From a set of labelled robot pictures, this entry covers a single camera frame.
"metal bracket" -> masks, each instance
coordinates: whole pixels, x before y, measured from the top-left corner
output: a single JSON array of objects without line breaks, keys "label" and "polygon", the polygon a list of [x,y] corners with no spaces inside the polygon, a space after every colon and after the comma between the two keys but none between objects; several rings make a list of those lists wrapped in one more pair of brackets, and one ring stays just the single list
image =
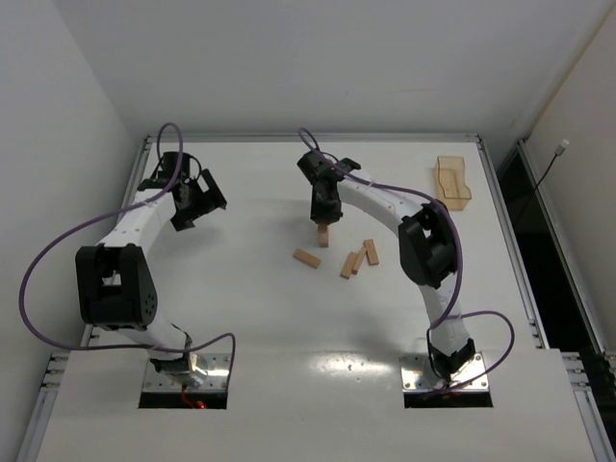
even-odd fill
[{"label": "metal bracket", "polygon": [[528,320],[528,324],[530,325],[530,335],[532,335],[532,340],[535,343],[535,348],[543,349],[545,346],[543,345],[543,341],[541,340],[541,331],[537,326],[536,320]]},{"label": "metal bracket", "polygon": [[[477,353],[471,361],[460,370],[451,375],[453,383],[459,383],[477,377],[485,372],[483,355]],[[402,391],[407,394],[425,393],[438,385],[437,377],[430,368],[427,353],[407,353],[400,356],[400,373],[402,377]],[[488,376],[483,375],[468,385],[456,389],[456,393],[486,393],[490,391]]]},{"label": "metal bracket", "polygon": [[584,370],[579,353],[560,353],[574,391],[590,391],[590,381]]},{"label": "metal bracket", "polygon": [[[225,393],[227,388],[227,377],[229,376],[229,360],[228,353],[200,353],[201,362],[207,365],[207,369],[202,370],[203,375],[207,376],[207,380],[199,393],[219,395]],[[158,373],[154,366],[148,361],[143,375],[142,393],[173,393],[179,394],[182,391],[182,386],[171,380],[163,373]]]},{"label": "metal bracket", "polygon": [[40,384],[42,390],[58,390],[60,388],[60,382],[62,381],[67,362],[68,352],[51,353],[49,363],[47,364],[47,371]]}]

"white table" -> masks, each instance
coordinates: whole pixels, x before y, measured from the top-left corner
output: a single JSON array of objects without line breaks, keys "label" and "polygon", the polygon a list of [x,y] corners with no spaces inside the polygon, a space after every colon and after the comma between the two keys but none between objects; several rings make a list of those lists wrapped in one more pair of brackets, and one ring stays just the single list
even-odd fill
[{"label": "white table", "polygon": [[[531,335],[475,139],[321,147],[379,181],[428,193],[438,155],[465,158],[473,200],[452,213],[465,256],[462,310],[501,311],[517,334],[489,377],[494,408],[404,409],[398,357],[425,350],[419,290],[399,267],[394,235],[351,207],[331,227],[330,247],[318,248],[310,186],[295,165],[302,144],[188,142],[228,207],[192,230],[167,226],[149,266],[159,309],[196,343],[237,335],[228,408],[138,409],[143,351],[71,353],[38,461],[594,460],[560,353],[537,349]],[[155,164],[152,149],[146,175]],[[381,264],[339,277],[368,238]],[[322,258],[321,267],[294,260],[297,247]],[[492,363],[507,345],[506,326],[496,318],[467,325]],[[120,340],[105,332],[99,342]]]}]

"white wall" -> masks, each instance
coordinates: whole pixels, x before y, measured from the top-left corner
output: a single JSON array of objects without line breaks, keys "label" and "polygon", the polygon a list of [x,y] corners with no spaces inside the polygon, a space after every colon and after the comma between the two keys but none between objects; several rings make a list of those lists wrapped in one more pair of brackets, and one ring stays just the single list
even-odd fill
[{"label": "white wall", "polygon": [[[49,349],[17,313],[21,276],[69,226],[117,207],[137,144],[50,0],[0,8],[0,460],[13,460]],[[109,225],[82,233],[43,262],[28,307],[37,326],[79,342],[74,253]]]},{"label": "white wall", "polygon": [[616,11],[581,57],[528,141],[535,175],[571,143],[545,180],[607,343],[616,348]]},{"label": "white wall", "polygon": [[613,0],[54,0],[125,120],[471,131],[497,162]]}]

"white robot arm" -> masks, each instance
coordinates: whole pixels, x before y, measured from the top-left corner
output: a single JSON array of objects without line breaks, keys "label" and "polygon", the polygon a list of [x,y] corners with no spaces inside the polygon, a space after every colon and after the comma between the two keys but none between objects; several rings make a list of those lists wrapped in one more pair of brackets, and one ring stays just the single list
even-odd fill
[{"label": "white robot arm", "polygon": [[[144,202],[164,188],[175,169],[176,152],[166,152],[156,176],[141,182],[134,203]],[[203,192],[190,177],[189,157],[169,192],[132,210],[95,246],[84,246],[75,256],[81,316],[85,323],[118,332],[136,344],[181,350],[191,346],[190,336],[165,319],[158,308],[156,289],[146,256],[163,226],[176,231],[194,227],[193,221],[226,200],[205,169],[199,172],[209,187]],[[198,355],[149,349],[159,372],[185,385],[198,381]]]},{"label": "white robot arm", "polygon": [[[451,300],[456,277],[455,246],[441,210],[347,179],[313,152],[305,154],[297,165],[313,186],[311,219],[326,224],[338,221],[344,202],[383,223],[398,237],[402,269],[418,284],[430,323],[440,319]],[[369,174],[350,159],[343,159],[337,166],[372,182]],[[475,354],[457,302],[448,318],[432,329],[431,344],[434,367],[444,378]]]}]

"stacked wooden blocks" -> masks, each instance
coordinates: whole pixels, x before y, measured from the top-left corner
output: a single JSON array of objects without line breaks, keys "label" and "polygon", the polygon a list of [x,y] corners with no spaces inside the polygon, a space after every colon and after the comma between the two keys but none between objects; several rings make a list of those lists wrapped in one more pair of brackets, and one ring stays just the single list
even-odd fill
[{"label": "stacked wooden blocks", "polygon": [[[319,223],[317,225],[317,233],[319,238],[319,247],[329,247],[329,227],[325,223]],[[308,265],[314,269],[317,269],[321,264],[321,259],[316,257],[301,248],[295,250],[293,254],[294,258],[301,263]],[[340,272],[341,277],[344,279],[350,279],[353,274],[357,274],[361,268],[364,260],[368,258],[368,264],[370,266],[378,265],[378,254],[376,253],[376,246],[374,240],[366,239],[362,248],[358,252],[350,252],[346,257],[343,269]]]}]

